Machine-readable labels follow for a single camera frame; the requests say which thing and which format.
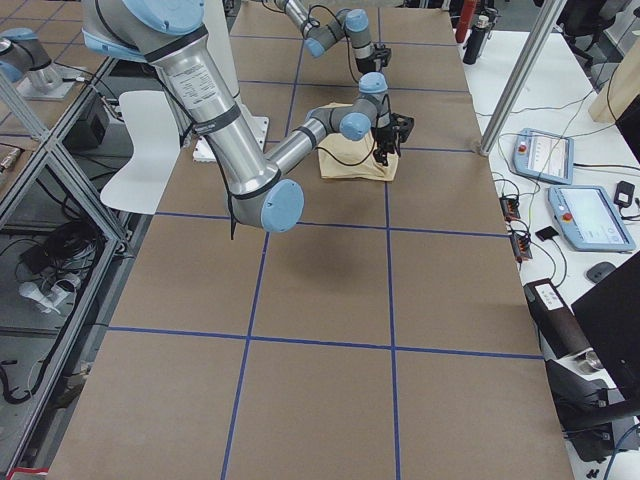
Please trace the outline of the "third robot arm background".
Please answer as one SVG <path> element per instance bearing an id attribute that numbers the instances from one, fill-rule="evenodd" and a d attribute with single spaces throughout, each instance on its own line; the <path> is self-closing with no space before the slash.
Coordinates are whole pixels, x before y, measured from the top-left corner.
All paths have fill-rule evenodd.
<path id="1" fill-rule="evenodd" d="M 66 81 L 66 67 L 56 66 L 35 32 L 26 27 L 1 32 L 1 72 L 28 100 L 60 101 L 75 77 Z"/>

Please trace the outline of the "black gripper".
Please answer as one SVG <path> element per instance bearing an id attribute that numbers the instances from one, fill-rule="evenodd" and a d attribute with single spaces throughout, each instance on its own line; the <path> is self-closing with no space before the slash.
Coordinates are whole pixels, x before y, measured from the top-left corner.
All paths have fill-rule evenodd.
<path id="1" fill-rule="evenodd" d="M 379 70 L 379 62 L 375 50 L 367 52 L 364 50 L 355 50 L 354 56 L 357 69 L 361 74 L 367 74 Z"/>
<path id="2" fill-rule="evenodd" d="M 396 153 L 396 132 L 393 127 L 377 128 L 374 132 L 376 148 L 374 150 L 375 161 L 388 166 L 388 154 Z"/>

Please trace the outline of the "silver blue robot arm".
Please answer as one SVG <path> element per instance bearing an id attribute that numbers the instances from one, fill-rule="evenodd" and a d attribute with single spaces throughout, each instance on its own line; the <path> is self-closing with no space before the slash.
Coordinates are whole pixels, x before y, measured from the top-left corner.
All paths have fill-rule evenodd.
<path id="1" fill-rule="evenodd" d="M 262 1 L 262 4 L 293 22 L 314 58 L 345 40 L 361 74 L 381 72 L 388 66 L 392 52 L 384 44 L 372 40 L 369 17 L 363 9 L 343 8 L 334 13 L 325 5 L 305 7 L 301 1 L 294 0 L 273 1 L 274 8 L 267 6 L 268 1 Z"/>
<path id="2" fill-rule="evenodd" d="M 388 163 L 388 155 L 398 153 L 403 140 L 381 71 L 389 51 L 372 42 L 367 13 L 345 8 L 322 25 L 299 1 L 280 1 L 277 6 L 299 29 L 314 57 L 348 39 L 361 77 L 352 105 L 312 110 L 301 126 L 264 152 L 207 49 L 204 2 L 82 4 L 86 46 L 105 56 L 146 63 L 166 76 L 171 97 L 215 155 L 231 223 L 267 232 L 288 231 L 300 219 L 303 190 L 286 175 L 327 136 L 359 141 L 370 135 L 370 155 L 382 165 Z"/>

